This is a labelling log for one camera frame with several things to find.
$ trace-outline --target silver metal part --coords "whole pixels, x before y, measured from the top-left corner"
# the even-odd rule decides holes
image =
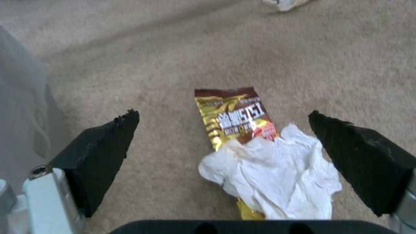
[[[416,234],[416,169],[397,210],[390,215],[389,225],[400,234]]]
[[[416,169],[413,170],[413,177],[410,180],[408,189],[411,193],[416,194]]]
[[[11,186],[5,180],[0,179],[0,212],[7,214],[16,200],[16,195]]]
[[[30,171],[29,180],[37,179],[49,173],[52,173],[52,168],[49,165],[35,167]]]

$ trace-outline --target white object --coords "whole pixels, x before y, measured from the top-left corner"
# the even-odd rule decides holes
[[[23,191],[26,195],[31,233],[81,233],[75,223],[79,214],[61,169],[54,168],[53,173],[27,179],[23,184]]]
[[[0,25],[0,178],[21,193],[27,172],[70,142],[43,64]]]
[[[276,6],[279,11],[289,11],[294,7],[309,2],[309,0],[263,0],[264,3]]]
[[[240,197],[266,219],[331,219],[331,195],[342,189],[321,142],[294,124],[269,141],[228,141],[202,159],[199,173]]]
[[[18,195],[6,213],[5,233],[82,233],[85,218],[78,212],[63,170],[54,168],[53,173],[26,180],[23,190],[25,194]]]

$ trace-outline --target black foam pad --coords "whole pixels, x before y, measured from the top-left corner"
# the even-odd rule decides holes
[[[416,167],[416,159],[380,133],[318,111],[309,124],[334,166],[377,215],[392,213]]]
[[[96,211],[126,157],[139,113],[127,114],[84,130],[51,162],[65,171],[78,208],[86,217]]]

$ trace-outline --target trash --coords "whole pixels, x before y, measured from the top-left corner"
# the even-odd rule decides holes
[[[234,138],[244,144],[256,135],[268,139],[277,136],[253,87],[195,90],[195,101],[215,151]]]
[[[263,0],[263,2],[268,5],[276,6],[279,11],[289,11],[309,2],[309,0]]]
[[[320,141],[294,124],[274,142],[230,140],[204,157],[198,169],[266,219],[331,219],[331,195],[342,189]]]

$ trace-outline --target snack wrapper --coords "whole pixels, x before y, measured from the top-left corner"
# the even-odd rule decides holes
[[[270,140],[278,136],[253,87],[195,90],[195,101],[215,151],[230,139],[245,144],[258,135]],[[263,214],[251,210],[241,199],[237,205],[242,219],[264,219]]]

